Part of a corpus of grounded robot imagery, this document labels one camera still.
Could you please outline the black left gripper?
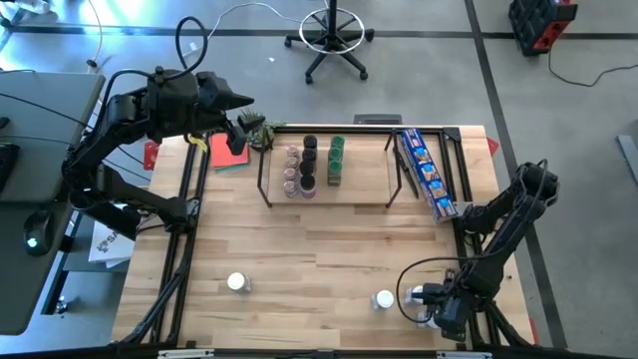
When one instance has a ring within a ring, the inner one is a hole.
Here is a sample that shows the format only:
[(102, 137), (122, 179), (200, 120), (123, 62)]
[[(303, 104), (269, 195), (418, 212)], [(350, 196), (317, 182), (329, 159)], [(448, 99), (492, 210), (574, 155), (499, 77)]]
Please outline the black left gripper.
[[(207, 112), (229, 111), (252, 105), (254, 99), (233, 92), (227, 81), (214, 72), (178, 76), (175, 69), (155, 69), (148, 80), (147, 137), (150, 140), (183, 136), (192, 132), (195, 103)], [(226, 115), (213, 115), (211, 134), (226, 134), (226, 145), (233, 155), (240, 155), (246, 144), (245, 124), (241, 116), (234, 121)]]

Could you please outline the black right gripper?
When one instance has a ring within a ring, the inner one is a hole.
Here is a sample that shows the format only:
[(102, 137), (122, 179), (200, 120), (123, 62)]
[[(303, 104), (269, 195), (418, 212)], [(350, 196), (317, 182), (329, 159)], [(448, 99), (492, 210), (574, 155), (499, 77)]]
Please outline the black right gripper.
[(474, 313), (477, 300), (475, 294), (460, 281), (443, 286), (437, 283), (425, 283), (415, 286), (412, 295), (434, 295), (436, 298), (412, 298), (414, 304), (439, 305), (435, 323), (441, 328), (442, 336), (457, 342), (464, 342), (467, 336), (466, 326)]

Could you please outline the red folder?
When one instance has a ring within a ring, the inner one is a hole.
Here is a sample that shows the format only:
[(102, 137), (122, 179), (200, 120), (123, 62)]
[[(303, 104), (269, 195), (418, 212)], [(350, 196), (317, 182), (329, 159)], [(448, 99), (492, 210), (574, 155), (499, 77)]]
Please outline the red folder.
[(236, 156), (230, 151), (226, 140), (227, 134), (214, 134), (210, 137), (210, 165), (216, 170), (248, 165), (250, 162), (248, 144), (245, 144), (242, 153)]

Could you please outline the small potted green plant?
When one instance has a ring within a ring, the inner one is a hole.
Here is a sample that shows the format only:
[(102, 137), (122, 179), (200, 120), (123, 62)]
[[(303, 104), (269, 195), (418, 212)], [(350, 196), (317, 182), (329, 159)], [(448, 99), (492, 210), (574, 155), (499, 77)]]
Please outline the small potted green plant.
[(242, 110), (239, 119), (247, 126), (248, 145), (259, 152), (270, 150), (275, 138), (274, 130), (286, 125), (285, 122), (270, 122), (262, 113), (250, 109)]

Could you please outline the blue plastic wrap box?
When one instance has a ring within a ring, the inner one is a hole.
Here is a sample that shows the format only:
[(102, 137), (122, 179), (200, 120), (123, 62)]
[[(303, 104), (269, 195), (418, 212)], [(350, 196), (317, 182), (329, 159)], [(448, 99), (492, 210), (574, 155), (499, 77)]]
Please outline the blue plastic wrap box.
[(416, 128), (401, 131), (401, 145), (412, 177), (432, 210), (435, 222), (451, 220), (459, 215), (451, 194), (440, 175), (421, 131)]

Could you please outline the office stool base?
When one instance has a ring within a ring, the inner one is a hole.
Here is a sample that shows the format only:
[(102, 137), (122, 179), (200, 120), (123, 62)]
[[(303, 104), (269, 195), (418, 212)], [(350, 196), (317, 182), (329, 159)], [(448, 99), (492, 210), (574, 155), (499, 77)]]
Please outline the office stool base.
[[(305, 25), (314, 19), (320, 26), (315, 33), (306, 35)], [(314, 82), (312, 74), (328, 56), (340, 56), (359, 71), (361, 81), (369, 78), (367, 68), (353, 52), (364, 42), (372, 42), (375, 30), (367, 28), (361, 18), (350, 10), (338, 6), (338, 0), (327, 0), (327, 4), (309, 13), (301, 22), (296, 34), (284, 37), (284, 46), (290, 48), (293, 42), (304, 44), (317, 54), (305, 70), (307, 85)]]

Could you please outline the dark gray box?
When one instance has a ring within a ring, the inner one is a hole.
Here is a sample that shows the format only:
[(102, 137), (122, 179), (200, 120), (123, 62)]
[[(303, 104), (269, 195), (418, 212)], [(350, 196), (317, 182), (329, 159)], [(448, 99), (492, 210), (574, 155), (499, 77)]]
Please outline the dark gray box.
[(403, 118), (398, 114), (357, 114), (353, 118), (354, 125), (401, 125)]

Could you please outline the white printed paper sheet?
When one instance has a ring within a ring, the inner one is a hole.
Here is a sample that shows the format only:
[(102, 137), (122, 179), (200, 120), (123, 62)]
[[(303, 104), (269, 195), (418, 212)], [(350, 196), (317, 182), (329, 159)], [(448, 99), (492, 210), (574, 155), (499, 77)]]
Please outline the white printed paper sheet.
[(129, 260), (133, 255), (134, 247), (133, 240), (96, 222), (88, 261), (90, 263), (103, 263), (106, 268), (112, 268)]

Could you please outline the gray desk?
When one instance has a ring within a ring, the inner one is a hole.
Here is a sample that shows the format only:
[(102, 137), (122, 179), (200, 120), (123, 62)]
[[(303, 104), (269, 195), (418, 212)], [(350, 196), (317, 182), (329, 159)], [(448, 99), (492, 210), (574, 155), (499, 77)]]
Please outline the gray desk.
[[(59, 197), (62, 163), (79, 142), (105, 85), (102, 75), (0, 72), (0, 143), (21, 148), (0, 193), (0, 335), (28, 327), (65, 236), (72, 209)], [(36, 210), (53, 215), (53, 245), (43, 256), (24, 246), (23, 225)]]

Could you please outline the black computer mouse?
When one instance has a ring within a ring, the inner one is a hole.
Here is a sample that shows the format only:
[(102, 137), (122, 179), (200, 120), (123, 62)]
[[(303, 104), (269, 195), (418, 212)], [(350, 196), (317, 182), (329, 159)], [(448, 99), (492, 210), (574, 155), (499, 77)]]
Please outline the black computer mouse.
[(23, 225), (24, 246), (31, 256), (47, 254), (53, 245), (53, 215), (49, 210), (39, 209), (31, 213)]

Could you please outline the black keyboard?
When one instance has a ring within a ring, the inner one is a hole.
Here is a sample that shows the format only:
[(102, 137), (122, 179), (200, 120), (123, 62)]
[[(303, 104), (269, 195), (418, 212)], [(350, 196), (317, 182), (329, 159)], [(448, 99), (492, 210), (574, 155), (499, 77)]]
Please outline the black keyboard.
[(0, 143), (0, 193), (16, 166), (20, 150), (17, 145)]

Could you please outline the red and black tool case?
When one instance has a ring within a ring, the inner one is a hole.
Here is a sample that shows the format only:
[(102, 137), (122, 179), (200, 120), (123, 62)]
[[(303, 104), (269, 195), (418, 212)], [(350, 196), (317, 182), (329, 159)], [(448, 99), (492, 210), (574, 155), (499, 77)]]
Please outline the red and black tool case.
[(512, 0), (507, 16), (522, 55), (547, 54), (577, 11), (574, 0)]

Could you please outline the wooden shelf black frame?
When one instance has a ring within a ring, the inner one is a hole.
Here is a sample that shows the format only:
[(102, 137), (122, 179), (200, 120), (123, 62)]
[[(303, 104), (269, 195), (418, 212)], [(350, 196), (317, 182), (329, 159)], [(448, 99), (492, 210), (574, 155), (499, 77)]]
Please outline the wooden shelf black frame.
[[(303, 147), (303, 139), (317, 139), (315, 195), (288, 196), (284, 191), (287, 150)], [(331, 139), (345, 140), (339, 185), (328, 184), (328, 151)], [(401, 170), (394, 149), (398, 131), (365, 126), (287, 126), (274, 131), (269, 151), (259, 154), (257, 188), (269, 206), (275, 204), (376, 204), (388, 207), (402, 187)]]

